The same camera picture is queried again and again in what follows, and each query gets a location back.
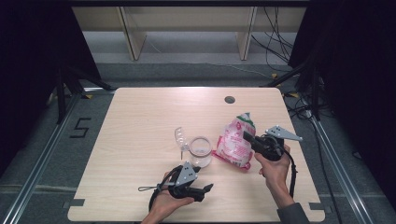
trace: glass jar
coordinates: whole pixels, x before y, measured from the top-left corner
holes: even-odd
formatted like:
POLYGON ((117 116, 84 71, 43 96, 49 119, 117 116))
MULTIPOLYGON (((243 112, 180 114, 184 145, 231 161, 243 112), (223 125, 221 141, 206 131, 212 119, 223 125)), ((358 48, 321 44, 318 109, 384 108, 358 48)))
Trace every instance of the glass jar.
POLYGON ((198 136, 190 141, 190 163, 192 166, 206 167, 212 161, 212 146, 209 139, 198 136))

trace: person's right hand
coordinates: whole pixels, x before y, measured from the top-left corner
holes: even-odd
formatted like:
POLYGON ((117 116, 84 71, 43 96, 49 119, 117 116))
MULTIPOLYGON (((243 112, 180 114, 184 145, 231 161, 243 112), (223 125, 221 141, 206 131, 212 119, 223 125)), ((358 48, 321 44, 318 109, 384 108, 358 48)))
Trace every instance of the person's right hand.
MULTIPOLYGON (((289 146, 285 145, 284 148, 290 152, 289 146)), ((262 154, 255 153, 254 158, 262 165, 259 174, 265 177, 265 184, 271 191, 277 207, 283 208, 294 203, 286 186, 290 166, 289 157, 284 153, 279 161, 269 161, 262 154)))

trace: pink plastic bag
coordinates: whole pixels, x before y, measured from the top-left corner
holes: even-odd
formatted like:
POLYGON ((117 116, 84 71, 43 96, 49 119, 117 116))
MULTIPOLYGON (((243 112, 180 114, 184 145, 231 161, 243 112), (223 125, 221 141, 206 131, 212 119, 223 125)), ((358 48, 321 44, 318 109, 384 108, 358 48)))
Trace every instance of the pink plastic bag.
POLYGON ((223 161, 236 165, 241 169, 250 169, 253 152, 250 143, 244 139, 244 132, 256 134, 256 128, 249 113, 236 117, 233 122, 224 127, 219 136, 218 148, 213 155, 223 161))

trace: wooden tabletop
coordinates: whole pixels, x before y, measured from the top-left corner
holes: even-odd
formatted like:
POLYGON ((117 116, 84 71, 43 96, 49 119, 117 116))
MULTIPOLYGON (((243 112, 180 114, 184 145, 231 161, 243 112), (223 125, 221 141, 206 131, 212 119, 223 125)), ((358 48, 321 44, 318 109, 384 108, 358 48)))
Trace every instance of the wooden tabletop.
MULTIPOLYGON (((141 221, 148 213, 152 190, 166 171, 184 163, 175 141, 175 128, 183 127, 187 138, 207 137, 213 149, 223 127, 245 112, 257 135, 275 125, 295 133, 278 89, 273 88, 121 88, 106 114, 68 217, 73 221, 141 221), (233 104, 225 97, 232 96, 233 104)), ((286 140, 297 165, 294 200, 310 221, 324 219, 300 144, 286 140)), ((265 222, 279 221, 276 204, 252 159, 247 172, 213 158, 198 173, 192 187, 214 184, 201 203, 182 207, 164 222, 265 222)), ((287 185, 290 184, 290 172, 287 185)))

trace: dark gray sleeve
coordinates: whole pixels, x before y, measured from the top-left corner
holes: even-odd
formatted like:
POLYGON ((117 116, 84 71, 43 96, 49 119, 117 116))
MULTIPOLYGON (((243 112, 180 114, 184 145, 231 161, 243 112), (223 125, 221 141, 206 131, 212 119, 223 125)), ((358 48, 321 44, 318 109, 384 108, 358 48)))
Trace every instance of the dark gray sleeve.
POLYGON ((277 209, 277 214, 283 224, 309 223, 309 220, 299 203, 294 203, 287 207, 277 209))

